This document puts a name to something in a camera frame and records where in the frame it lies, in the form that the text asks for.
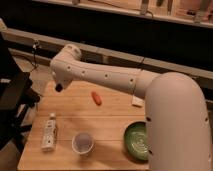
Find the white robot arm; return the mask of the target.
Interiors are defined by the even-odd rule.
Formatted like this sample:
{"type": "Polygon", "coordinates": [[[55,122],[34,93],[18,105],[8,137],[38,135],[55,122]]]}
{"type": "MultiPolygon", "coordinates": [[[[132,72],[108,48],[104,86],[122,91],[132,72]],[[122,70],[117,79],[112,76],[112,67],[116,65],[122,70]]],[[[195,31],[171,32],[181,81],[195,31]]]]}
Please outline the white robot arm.
{"type": "Polygon", "coordinates": [[[213,171],[207,104],[192,78],[86,63],[81,56],[77,46],[67,44],[51,60],[58,91],[80,79],[143,99],[150,171],[213,171]]]}

